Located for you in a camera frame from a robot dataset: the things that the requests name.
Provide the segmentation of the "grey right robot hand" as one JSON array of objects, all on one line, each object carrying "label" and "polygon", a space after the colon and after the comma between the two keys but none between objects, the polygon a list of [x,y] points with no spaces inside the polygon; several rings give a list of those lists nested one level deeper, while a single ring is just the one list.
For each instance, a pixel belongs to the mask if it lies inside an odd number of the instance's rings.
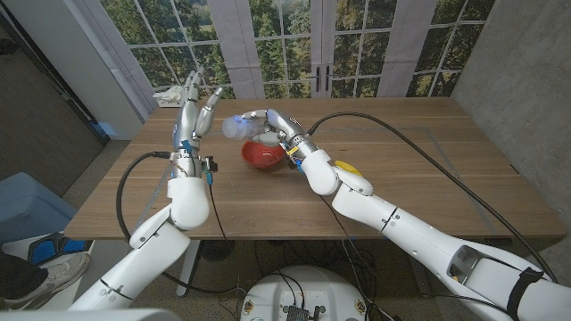
[{"label": "grey right robot hand", "polygon": [[279,146],[298,169],[311,153],[319,149],[302,125],[283,112],[274,109],[248,111],[241,115],[241,119],[260,127],[253,134],[246,135],[249,140],[266,146]]}]

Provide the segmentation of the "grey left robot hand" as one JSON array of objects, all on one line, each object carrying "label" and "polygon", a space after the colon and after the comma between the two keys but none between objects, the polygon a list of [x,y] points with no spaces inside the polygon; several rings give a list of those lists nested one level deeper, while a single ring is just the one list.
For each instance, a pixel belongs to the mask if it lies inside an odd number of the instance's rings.
[{"label": "grey left robot hand", "polygon": [[199,89],[204,78],[204,67],[193,70],[183,86],[181,108],[175,120],[172,140],[174,153],[171,157],[172,177],[201,177],[203,162],[199,151],[201,140],[210,132],[214,108],[219,102],[223,88],[217,87],[205,105],[200,108]]}]

